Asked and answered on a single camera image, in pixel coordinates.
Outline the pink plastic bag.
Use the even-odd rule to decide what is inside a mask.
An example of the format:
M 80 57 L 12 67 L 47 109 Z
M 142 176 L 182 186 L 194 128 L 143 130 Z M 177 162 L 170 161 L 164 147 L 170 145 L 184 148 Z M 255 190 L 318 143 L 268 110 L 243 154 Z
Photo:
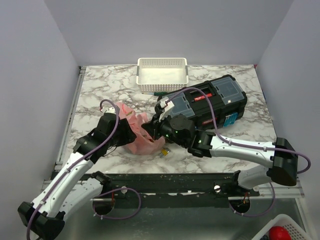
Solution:
M 142 128 L 142 124 L 147 123 L 150 119 L 146 112 L 136 113 L 136 111 L 124 103 L 117 102 L 119 108 L 120 119 L 127 119 L 131 130 L 135 133 L 134 142 L 124 146 L 124 148 L 133 155 L 152 155 L 160 151 L 165 145 L 163 137 L 153 140 L 146 130 Z

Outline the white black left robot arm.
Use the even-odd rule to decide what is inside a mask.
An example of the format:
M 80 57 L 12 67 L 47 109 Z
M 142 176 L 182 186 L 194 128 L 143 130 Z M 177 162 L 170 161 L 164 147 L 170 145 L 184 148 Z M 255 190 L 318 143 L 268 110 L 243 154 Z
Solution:
M 27 231 L 43 240 L 54 240 L 82 205 L 95 196 L 107 197 L 111 180 L 102 172 L 95 172 L 82 186 L 77 182 L 109 149 L 132 143 L 136 137 L 127 119 L 105 112 L 97 127 L 77 140 L 67 162 L 45 190 L 18 207 Z

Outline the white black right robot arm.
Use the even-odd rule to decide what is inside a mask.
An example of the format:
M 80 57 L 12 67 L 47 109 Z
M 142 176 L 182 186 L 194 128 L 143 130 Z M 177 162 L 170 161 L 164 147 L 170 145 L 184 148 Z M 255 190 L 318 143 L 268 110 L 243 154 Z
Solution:
M 256 166 L 234 173 L 230 191 L 241 196 L 247 190 L 269 182 L 282 186 L 295 186 L 298 175 L 298 155 L 289 141 L 278 137 L 275 142 L 252 142 L 199 130 L 192 120 L 179 114 L 142 124 L 142 128 L 154 139 L 164 137 L 187 149 L 195 157 L 226 157 L 255 163 Z

